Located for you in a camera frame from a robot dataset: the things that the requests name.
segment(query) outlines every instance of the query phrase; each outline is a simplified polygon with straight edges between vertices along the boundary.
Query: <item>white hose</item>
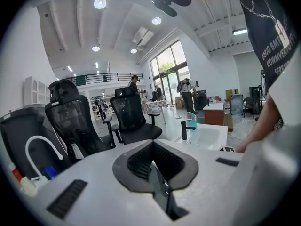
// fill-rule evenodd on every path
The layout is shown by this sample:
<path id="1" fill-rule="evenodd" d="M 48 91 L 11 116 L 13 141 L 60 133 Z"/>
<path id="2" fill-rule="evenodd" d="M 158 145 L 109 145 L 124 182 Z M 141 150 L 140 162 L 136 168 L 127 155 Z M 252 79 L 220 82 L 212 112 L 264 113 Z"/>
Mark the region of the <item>white hose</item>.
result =
<path id="1" fill-rule="evenodd" d="M 27 160 L 29 161 L 30 165 L 31 165 L 32 168 L 35 170 L 35 172 L 38 174 L 40 180 L 42 180 L 42 177 L 43 177 L 43 176 L 42 176 L 42 174 L 40 173 L 40 171 L 38 170 L 38 168 L 36 167 L 36 165 L 33 163 L 32 158 L 31 158 L 30 155 L 29 155 L 29 150 L 28 150 L 30 142 L 32 142 L 32 141 L 35 140 L 35 139 L 41 139 L 41 140 L 44 140 L 44 141 L 46 141 L 49 145 L 51 145 L 52 149 L 55 151 L 56 155 L 58 156 L 58 158 L 59 158 L 60 160 L 64 159 L 64 157 L 63 157 L 63 155 L 61 155 L 61 154 L 58 152 L 58 150 L 55 148 L 55 146 L 52 144 L 52 142 L 49 141 L 49 140 L 48 140 L 47 138 L 45 138 L 45 137 L 42 137 L 42 136 L 33 136 L 33 137 L 31 137 L 31 138 L 29 138 L 29 139 L 27 140 L 27 142 L 26 142 L 26 144 L 25 144 L 25 154 L 26 154 Z"/>

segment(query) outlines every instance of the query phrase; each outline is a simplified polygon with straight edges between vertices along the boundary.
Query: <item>chair headrest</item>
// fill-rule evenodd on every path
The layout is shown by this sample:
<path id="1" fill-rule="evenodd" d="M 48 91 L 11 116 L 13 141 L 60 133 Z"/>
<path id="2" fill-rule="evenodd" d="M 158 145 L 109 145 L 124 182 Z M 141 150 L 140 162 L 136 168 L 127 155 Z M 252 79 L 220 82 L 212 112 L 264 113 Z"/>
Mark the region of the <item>chair headrest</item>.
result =
<path id="1" fill-rule="evenodd" d="M 115 98 L 118 97 L 129 97 L 135 95 L 135 91 L 132 87 L 123 87 L 115 90 Z"/>
<path id="2" fill-rule="evenodd" d="M 50 102 L 57 102 L 62 98 L 72 97 L 79 94 L 77 87 L 70 80 L 61 80 L 49 85 Z"/>

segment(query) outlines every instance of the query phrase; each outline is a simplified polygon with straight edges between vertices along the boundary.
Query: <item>black railing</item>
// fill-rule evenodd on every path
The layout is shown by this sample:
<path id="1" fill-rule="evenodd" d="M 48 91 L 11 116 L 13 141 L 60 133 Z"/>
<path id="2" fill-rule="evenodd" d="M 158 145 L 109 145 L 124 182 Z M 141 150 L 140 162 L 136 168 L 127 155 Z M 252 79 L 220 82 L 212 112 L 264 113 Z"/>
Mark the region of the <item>black railing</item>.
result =
<path id="1" fill-rule="evenodd" d="M 86 74 L 76 77 L 67 78 L 71 80 L 76 86 L 96 84 L 111 81 L 128 81 L 132 79 L 133 75 L 137 75 L 140 80 L 143 80 L 143 73 L 100 73 L 100 74 Z"/>

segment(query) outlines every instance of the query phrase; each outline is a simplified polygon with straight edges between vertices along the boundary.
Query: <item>white sink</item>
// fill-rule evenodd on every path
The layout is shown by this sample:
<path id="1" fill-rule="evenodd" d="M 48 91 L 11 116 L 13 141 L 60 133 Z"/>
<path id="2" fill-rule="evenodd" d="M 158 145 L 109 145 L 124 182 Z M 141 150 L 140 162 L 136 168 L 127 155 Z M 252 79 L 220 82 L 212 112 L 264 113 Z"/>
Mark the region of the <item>white sink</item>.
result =
<path id="1" fill-rule="evenodd" d="M 200 149 L 219 150 L 227 144 L 228 127 L 197 124 L 198 130 L 187 130 L 187 140 L 180 135 L 174 142 Z"/>

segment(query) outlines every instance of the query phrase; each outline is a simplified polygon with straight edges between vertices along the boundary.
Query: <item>white ceiling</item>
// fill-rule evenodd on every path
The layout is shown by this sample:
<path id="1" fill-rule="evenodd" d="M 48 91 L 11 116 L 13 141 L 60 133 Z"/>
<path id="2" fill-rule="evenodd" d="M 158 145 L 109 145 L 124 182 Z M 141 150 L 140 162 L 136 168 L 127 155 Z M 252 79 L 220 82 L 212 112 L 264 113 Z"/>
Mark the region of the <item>white ceiling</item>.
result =
<path id="1" fill-rule="evenodd" d="M 99 63 L 100 72 L 106 72 L 108 62 L 114 60 L 137 63 L 177 27 L 207 57 L 249 42 L 246 34 L 232 35 L 232 30 L 246 27 L 239 0 L 193 0 L 188 7 L 173 4 L 178 12 L 176 18 L 155 8 L 151 0 L 107 0 L 104 9 L 96 9 L 94 1 L 33 0 L 40 14 L 49 62 L 60 78 L 73 76 L 66 68 L 69 65 L 81 75 L 95 73 L 95 62 Z M 162 18 L 160 25 L 151 23 L 155 16 Z M 145 52 L 131 54 L 132 40 L 140 27 L 150 29 L 155 35 Z M 98 44 L 101 50 L 93 52 L 92 47 Z"/>

